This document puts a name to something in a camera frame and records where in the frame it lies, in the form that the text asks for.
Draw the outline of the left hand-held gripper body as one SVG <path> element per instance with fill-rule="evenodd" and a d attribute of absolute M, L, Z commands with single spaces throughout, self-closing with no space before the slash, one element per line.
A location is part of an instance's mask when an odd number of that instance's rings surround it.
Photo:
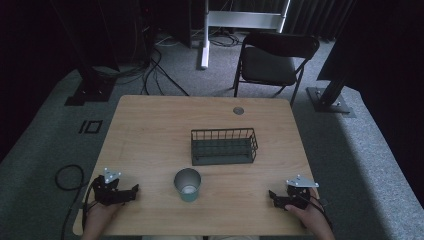
<path fill-rule="evenodd" d="M 120 176 L 120 172 L 105 168 L 103 173 L 93 180 L 91 186 L 97 202 L 106 206 L 126 203 L 127 196 L 133 194 L 131 190 L 118 189 Z"/>

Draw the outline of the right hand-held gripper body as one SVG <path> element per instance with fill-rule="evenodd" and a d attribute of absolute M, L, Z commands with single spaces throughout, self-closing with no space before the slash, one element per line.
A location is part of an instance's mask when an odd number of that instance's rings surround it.
<path fill-rule="evenodd" d="M 318 188 L 319 184 L 314 180 L 297 175 L 286 181 L 287 197 L 284 197 L 284 205 L 293 205 L 305 209 L 311 198 L 310 188 Z"/>

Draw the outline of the person's left hand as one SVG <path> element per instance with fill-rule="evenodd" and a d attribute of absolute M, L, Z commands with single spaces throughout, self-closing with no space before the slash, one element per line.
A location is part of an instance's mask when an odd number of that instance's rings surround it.
<path fill-rule="evenodd" d="M 87 213 L 84 231 L 103 231 L 121 209 L 121 204 L 109 206 L 101 203 L 94 204 Z"/>

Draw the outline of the person's right hand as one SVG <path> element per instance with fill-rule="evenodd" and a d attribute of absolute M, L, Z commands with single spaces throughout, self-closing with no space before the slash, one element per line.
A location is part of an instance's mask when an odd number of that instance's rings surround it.
<path fill-rule="evenodd" d="M 285 209 L 295 215 L 312 234 L 332 232 L 323 214 L 311 204 L 306 209 L 293 205 L 287 205 Z"/>

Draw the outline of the teal cup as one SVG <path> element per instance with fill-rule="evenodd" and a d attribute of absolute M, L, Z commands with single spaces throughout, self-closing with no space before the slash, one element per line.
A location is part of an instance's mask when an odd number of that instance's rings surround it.
<path fill-rule="evenodd" d="M 201 183 L 200 173 L 192 168 L 181 169 L 174 177 L 174 186 L 185 202 L 193 202 L 198 198 Z"/>

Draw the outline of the black folding chair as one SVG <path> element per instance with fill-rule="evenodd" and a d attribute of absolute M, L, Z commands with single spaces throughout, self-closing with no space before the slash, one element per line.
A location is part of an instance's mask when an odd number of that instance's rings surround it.
<path fill-rule="evenodd" d="M 295 86 L 290 105 L 296 99 L 305 65 L 314 57 L 320 42 L 313 36 L 270 32 L 248 34 L 243 42 L 232 85 L 238 95 L 240 83 L 278 86 L 280 94 Z"/>

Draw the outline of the dark curtain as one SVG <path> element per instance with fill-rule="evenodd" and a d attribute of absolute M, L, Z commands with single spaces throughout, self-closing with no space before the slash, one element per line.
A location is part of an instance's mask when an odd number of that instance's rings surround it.
<path fill-rule="evenodd" d="M 354 0 L 318 78 L 343 74 L 424 207 L 424 0 Z"/>

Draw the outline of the black stand with base plate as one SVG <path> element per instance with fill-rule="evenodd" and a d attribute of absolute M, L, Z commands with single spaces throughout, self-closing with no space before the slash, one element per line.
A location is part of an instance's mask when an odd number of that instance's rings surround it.
<path fill-rule="evenodd" d="M 68 50 L 82 80 L 66 106 L 107 102 L 116 82 L 95 66 L 118 70 L 100 0 L 50 0 L 68 39 Z"/>
<path fill-rule="evenodd" d="M 326 88 L 307 87 L 309 99 L 316 112 L 337 113 L 344 118 L 355 118 L 354 110 L 349 107 L 343 96 L 342 89 L 346 84 L 347 74 L 343 74 L 339 80 L 331 80 Z"/>

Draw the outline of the white metal desk frame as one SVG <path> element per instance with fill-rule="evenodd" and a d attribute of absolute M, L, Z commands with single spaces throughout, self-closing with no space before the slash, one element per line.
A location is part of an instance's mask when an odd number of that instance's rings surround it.
<path fill-rule="evenodd" d="M 233 12 L 233 11 L 212 11 L 209 9 L 209 0 L 205 0 L 204 11 L 204 37 L 201 53 L 202 69 L 209 66 L 209 28 L 210 27 L 230 27 L 247 29 L 267 29 L 282 33 L 287 19 L 291 0 L 284 0 L 280 13 L 259 13 L 259 12 Z"/>

